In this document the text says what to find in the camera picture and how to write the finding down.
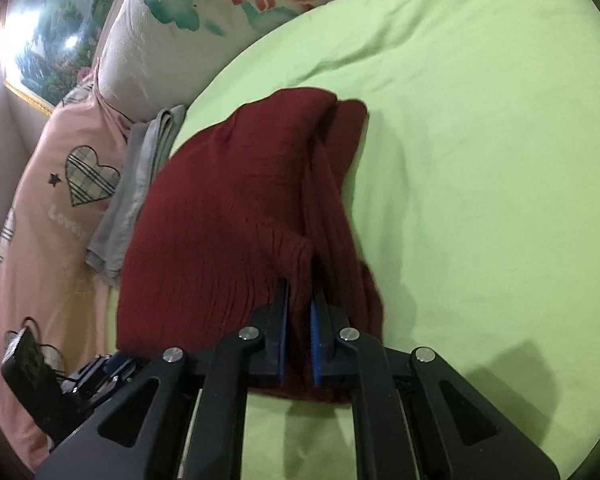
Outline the dark red knit sweater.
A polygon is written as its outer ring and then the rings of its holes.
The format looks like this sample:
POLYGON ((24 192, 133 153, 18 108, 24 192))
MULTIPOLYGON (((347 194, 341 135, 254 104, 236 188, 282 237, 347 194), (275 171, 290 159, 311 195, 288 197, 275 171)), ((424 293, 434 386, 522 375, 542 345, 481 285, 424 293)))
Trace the dark red knit sweater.
POLYGON ((366 118, 361 101, 285 89, 186 141, 151 183, 123 260, 119 350, 212 348, 285 280, 292 336, 279 394, 347 402, 342 387, 314 385, 310 300, 320 271, 327 300, 381 334, 382 303, 341 198, 366 118))

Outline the pink pillow with plaid hearts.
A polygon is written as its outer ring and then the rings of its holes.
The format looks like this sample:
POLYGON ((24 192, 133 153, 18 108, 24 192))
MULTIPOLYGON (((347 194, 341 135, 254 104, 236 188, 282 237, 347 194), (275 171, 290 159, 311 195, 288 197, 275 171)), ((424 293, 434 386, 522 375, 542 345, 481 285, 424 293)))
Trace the pink pillow with plaid hearts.
MULTIPOLYGON (((0 364, 6 334, 26 318, 65 370, 105 352, 109 287, 85 257, 120 181, 130 128, 96 86, 46 122, 1 232, 0 364)), ((0 428, 27 468, 47 456, 46 435, 1 371, 0 428)))

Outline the light green bed sheet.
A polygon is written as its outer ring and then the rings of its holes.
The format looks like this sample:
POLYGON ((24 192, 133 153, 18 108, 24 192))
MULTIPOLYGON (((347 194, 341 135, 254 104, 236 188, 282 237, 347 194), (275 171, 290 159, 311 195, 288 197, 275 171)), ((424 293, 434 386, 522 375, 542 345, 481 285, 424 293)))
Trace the light green bed sheet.
POLYGON ((125 0, 100 61, 184 143, 283 88, 362 100, 344 186, 385 338, 429 344, 556 464, 600 448, 600 12, 592 0, 335 0, 244 44, 125 0))

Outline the grey folded garment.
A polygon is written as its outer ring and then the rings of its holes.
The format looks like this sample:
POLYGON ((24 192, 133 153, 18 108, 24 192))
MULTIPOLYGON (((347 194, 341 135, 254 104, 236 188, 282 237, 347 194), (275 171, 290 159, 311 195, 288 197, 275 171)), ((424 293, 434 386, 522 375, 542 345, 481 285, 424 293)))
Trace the grey folded garment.
POLYGON ((169 159, 186 107, 160 110, 150 122, 132 125, 120 182, 87 245, 85 262, 111 287, 119 288, 123 260, 148 190, 169 159))

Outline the white floral quilt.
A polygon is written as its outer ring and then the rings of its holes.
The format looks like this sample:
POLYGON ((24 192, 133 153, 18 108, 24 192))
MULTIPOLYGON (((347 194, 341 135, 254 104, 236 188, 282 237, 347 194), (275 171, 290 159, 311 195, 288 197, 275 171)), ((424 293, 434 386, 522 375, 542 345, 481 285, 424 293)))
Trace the white floral quilt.
POLYGON ((332 0, 123 0, 98 62, 104 100, 132 122, 188 105, 243 50, 332 0))

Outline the gold framed landscape painting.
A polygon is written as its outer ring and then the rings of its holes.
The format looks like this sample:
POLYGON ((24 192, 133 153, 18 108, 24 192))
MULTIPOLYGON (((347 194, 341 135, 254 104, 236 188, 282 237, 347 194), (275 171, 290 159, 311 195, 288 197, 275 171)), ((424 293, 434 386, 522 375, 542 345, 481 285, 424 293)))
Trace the gold framed landscape painting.
POLYGON ((50 113, 93 66, 116 0, 6 0, 0 23, 3 84, 50 113))

